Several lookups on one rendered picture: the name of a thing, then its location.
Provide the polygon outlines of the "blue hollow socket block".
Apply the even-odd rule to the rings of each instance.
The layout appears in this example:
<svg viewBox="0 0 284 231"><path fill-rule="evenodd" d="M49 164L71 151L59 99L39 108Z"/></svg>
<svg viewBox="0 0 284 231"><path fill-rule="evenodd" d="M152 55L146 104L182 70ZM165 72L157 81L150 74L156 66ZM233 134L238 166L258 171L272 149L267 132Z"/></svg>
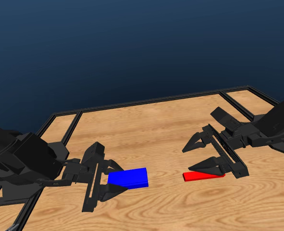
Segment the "blue hollow socket block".
<svg viewBox="0 0 284 231"><path fill-rule="evenodd" d="M126 187L128 189L148 187L147 169L144 167L111 172L108 175L108 183Z"/></svg>

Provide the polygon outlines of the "thin red peg bar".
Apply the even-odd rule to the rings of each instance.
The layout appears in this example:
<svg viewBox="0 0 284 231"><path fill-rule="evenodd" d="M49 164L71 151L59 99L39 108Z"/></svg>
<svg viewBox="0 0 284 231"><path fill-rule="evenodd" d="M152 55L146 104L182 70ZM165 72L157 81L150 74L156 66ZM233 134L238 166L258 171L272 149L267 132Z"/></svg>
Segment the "thin red peg bar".
<svg viewBox="0 0 284 231"><path fill-rule="evenodd" d="M215 179L215 178L222 178L223 175L214 175L214 174L208 174L208 173L201 173L196 171L190 171L190 172L184 172L183 178L185 182L188 181L196 181L196 180L208 180L208 179Z"/></svg>

